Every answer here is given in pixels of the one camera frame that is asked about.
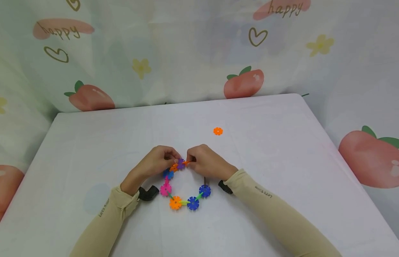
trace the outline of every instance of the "green connector piece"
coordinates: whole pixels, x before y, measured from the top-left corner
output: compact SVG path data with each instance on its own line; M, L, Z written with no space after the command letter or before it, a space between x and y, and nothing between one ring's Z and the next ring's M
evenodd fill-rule
M195 197L195 201L196 201L197 199L199 199L199 198L202 196L203 193L204 193L204 192L200 193L197 197Z
M172 200L174 200L174 198L172 197L172 195L167 191L168 195L170 198L172 198Z

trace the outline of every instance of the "snowflake building block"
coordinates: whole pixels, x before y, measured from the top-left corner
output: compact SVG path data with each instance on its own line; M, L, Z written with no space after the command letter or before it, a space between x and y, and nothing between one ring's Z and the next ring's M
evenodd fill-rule
M207 198L211 195L211 188L208 185L202 185L199 188L199 193L202 193L203 198Z
M186 206L189 208L189 210L196 211L196 209L199 208L199 200L196 197L191 196L188 198L188 202L189 203L187 203Z
M178 171L178 164L172 165L172 167L169 168L169 170L172 171L172 172Z
M172 193L172 186L170 184L163 184L161 186L161 189L159 190L159 192L161 193L161 195L163 196L168 196L168 193Z
M182 204L180 203L182 199L179 196L174 196L173 199L169 200L169 206L173 210L178 210L181 208Z

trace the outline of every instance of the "white tablecloth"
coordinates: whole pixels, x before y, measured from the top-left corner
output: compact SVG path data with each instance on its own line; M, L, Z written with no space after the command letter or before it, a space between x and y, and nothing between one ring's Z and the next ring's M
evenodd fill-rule
M399 257L398 239L295 94L59 114L0 224L0 257L67 256L109 189L153 146L186 157L202 143L301 212L344 257ZM170 183L188 198L202 182L185 170ZM113 256L288 256L217 183L196 212L172 211L161 195L140 202ZM152 184L162 177L143 186Z

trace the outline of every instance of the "finger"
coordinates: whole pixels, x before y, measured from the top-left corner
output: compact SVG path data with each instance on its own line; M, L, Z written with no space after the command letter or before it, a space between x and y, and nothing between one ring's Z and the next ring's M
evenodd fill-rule
M188 168L190 168L191 170L194 170L195 172L196 172L197 167L198 167L198 164L196 162L188 163Z
M173 147L170 146L161 146L161 147L165 155L170 154L176 159L181 159L181 155Z
M171 166L174 165L175 163L178 163L178 160L177 160L177 159L165 160L165 164L166 164L166 167L167 167L167 168L171 167Z
M186 152L186 161L195 162L196 161L197 146L188 149Z

